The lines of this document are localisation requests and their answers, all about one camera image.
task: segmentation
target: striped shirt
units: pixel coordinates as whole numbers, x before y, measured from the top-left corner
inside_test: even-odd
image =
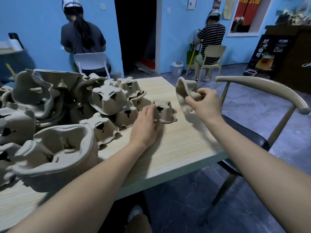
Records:
[[[209,45],[221,45],[222,39],[224,38],[224,34],[226,31],[226,27],[222,24],[212,24],[208,27],[202,29],[199,33],[198,38],[200,40],[203,39],[203,46],[201,50],[202,58],[204,59],[204,51],[205,48]],[[205,65],[212,65],[219,61],[219,57],[206,57]]]

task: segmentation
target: hand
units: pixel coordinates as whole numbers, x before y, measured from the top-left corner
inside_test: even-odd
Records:
[[[221,102],[216,91],[209,88],[200,88],[197,90],[205,98],[202,101],[195,101],[191,97],[186,97],[186,103],[192,107],[195,114],[203,121],[222,120]]]
[[[143,145],[146,149],[154,143],[162,127],[153,121],[155,107],[155,105],[145,106],[138,114],[130,135],[131,143]]]

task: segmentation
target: dark doorway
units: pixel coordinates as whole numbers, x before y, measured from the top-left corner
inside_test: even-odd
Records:
[[[123,70],[137,70],[135,63],[153,63],[156,54],[156,0],[115,0]]]

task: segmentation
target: curved wooden backrest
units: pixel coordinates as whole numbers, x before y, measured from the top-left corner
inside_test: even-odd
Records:
[[[206,57],[222,57],[227,46],[209,45],[205,48],[204,54]]]
[[[284,98],[288,101],[291,101],[301,114],[309,114],[311,111],[305,100],[301,98],[301,96],[299,96],[295,91],[281,83],[266,78],[251,76],[218,76],[215,77],[215,81],[238,83]]]

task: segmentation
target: green bag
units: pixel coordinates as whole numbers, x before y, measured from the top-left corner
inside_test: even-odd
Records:
[[[194,50],[194,44],[190,44],[189,51],[187,51],[187,65],[193,65],[194,58],[199,54],[199,51],[195,50],[194,55],[193,55],[193,59],[190,62],[192,54],[193,54],[193,50]]]

